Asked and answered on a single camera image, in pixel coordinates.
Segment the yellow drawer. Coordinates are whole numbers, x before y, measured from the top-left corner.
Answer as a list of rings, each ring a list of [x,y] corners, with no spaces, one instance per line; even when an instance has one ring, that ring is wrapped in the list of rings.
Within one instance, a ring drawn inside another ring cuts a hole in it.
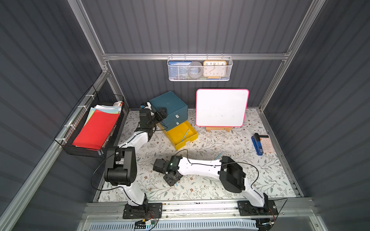
[[[187,137],[183,142],[181,142],[182,138],[184,137],[188,129],[190,129],[190,131]],[[169,131],[164,131],[164,133],[176,150],[185,147],[187,142],[195,141],[198,138],[198,133],[188,121],[185,121],[177,125],[176,127]]]

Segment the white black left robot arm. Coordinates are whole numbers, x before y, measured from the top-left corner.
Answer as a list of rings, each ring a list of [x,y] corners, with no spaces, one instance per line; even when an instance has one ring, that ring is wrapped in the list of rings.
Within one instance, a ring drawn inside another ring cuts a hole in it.
[[[139,110],[139,122],[133,135],[111,152],[105,161],[104,179],[118,189],[123,190],[128,205],[143,207],[148,204],[146,194],[135,182],[137,176],[136,152],[152,138],[157,124],[168,116],[167,108],[154,109],[151,103],[143,103]]]

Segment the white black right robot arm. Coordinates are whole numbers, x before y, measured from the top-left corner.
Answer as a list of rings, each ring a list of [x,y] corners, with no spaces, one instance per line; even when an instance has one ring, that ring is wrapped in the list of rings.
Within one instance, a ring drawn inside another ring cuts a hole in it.
[[[267,210],[268,196],[253,187],[242,166],[230,157],[223,156],[220,160],[206,161],[172,156],[170,160],[157,159],[153,170],[162,173],[169,186],[175,185],[186,175],[214,178],[221,182],[226,191],[239,193],[253,207]]]

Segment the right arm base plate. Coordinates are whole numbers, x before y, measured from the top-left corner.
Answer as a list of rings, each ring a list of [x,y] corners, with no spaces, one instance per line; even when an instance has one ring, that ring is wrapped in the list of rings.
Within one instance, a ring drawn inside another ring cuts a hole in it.
[[[254,207],[247,200],[237,202],[237,209],[241,216],[277,216],[279,214],[275,201],[268,200],[267,206]]]

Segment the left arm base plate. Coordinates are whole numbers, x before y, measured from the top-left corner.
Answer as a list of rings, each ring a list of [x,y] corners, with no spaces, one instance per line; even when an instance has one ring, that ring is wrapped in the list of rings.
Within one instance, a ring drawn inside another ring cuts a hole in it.
[[[125,205],[123,219],[158,219],[162,217],[162,203],[148,203],[141,206]]]

